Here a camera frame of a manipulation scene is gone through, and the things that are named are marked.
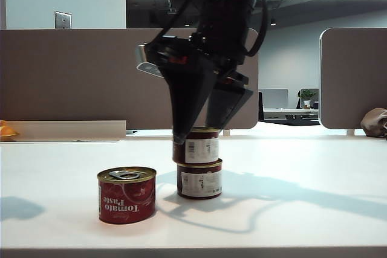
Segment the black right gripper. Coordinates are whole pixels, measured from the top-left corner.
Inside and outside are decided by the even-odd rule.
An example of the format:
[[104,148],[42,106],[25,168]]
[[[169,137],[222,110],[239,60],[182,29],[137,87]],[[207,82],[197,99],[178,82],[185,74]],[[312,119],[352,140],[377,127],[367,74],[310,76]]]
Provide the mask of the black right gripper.
[[169,85],[175,143],[185,142],[210,93],[206,126],[215,129],[224,129],[253,95],[246,88],[249,78],[237,72],[247,53],[245,40],[245,36],[162,36],[145,44],[145,62],[155,66]]

